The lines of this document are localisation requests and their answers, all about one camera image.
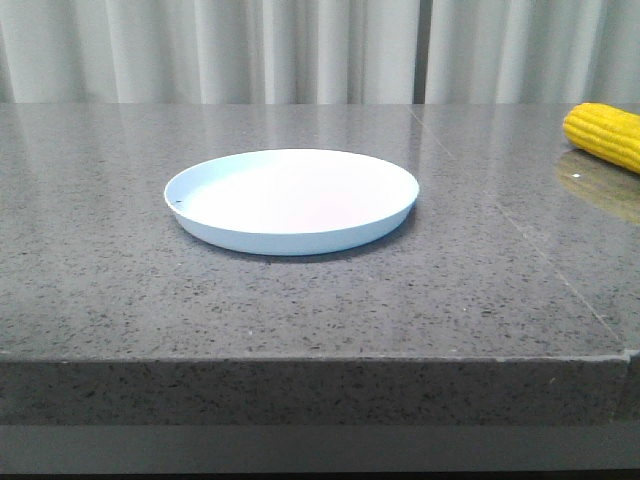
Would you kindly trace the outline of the white pleated curtain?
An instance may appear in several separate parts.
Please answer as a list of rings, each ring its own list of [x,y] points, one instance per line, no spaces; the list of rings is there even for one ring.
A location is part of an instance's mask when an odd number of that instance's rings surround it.
[[[5,1],[12,103],[639,99],[635,1]]]

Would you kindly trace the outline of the yellow corn cob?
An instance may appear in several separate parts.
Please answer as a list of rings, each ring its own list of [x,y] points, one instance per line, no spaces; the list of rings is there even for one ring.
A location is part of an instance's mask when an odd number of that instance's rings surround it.
[[[563,131],[576,147],[639,173],[638,114],[602,103],[582,103],[566,115]]]

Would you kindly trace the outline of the light blue round plate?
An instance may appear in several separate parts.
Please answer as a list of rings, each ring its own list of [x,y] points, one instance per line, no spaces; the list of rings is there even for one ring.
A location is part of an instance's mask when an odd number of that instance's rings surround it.
[[[189,167],[165,186],[196,238],[260,255],[332,253],[373,242],[407,218],[420,187],[404,168],[323,149],[233,154]]]

